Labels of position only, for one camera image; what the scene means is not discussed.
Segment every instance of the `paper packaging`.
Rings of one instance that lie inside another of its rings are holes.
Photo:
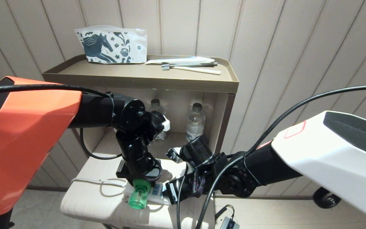
[[[145,63],[148,36],[144,29],[91,26],[75,29],[89,62],[101,64]]]

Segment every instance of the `water bottle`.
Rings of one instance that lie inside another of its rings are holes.
[[[206,115],[202,111],[202,105],[200,103],[193,104],[192,110],[189,111],[187,116],[186,125],[186,141],[190,142],[200,135],[203,135],[204,124],[206,122]]]
[[[165,109],[160,106],[160,101],[158,99],[151,100],[151,107],[149,111],[157,111],[161,113],[162,115],[165,115]],[[163,142],[166,138],[166,132],[162,131],[160,134],[156,136],[156,138],[153,140],[154,142]]]

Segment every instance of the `striped wall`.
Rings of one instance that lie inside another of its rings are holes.
[[[240,86],[223,144],[227,153],[250,148],[306,97],[366,84],[366,0],[0,0],[0,79],[42,80],[41,72],[83,53],[74,29],[102,24],[147,29],[148,54],[231,62]],[[266,140],[328,109],[366,118],[366,91],[312,102]],[[86,160],[67,130],[32,185],[68,187]],[[255,195],[310,196],[317,187],[298,178]]]

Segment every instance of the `gray floor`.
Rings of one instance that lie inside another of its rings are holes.
[[[63,196],[64,192],[26,190],[13,209],[13,229],[104,229],[99,223],[64,216]],[[318,208],[312,200],[215,198],[214,202],[217,209],[233,205],[241,229],[366,229],[366,215],[345,202],[331,210]],[[225,215],[231,213],[224,213],[216,228]]]

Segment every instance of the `shelf top tray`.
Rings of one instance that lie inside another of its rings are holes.
[[[183,56],[148,55],[147,59],[170,59]],[[237,93],[238,78],[228,61],[213,58],[216,67],[201,67],[221,71],[221,75],[179,69],[163,71],[160,65],[94,64],[85,55],[75,56],[42,75],[46,81],[86,87],[155,88]]]

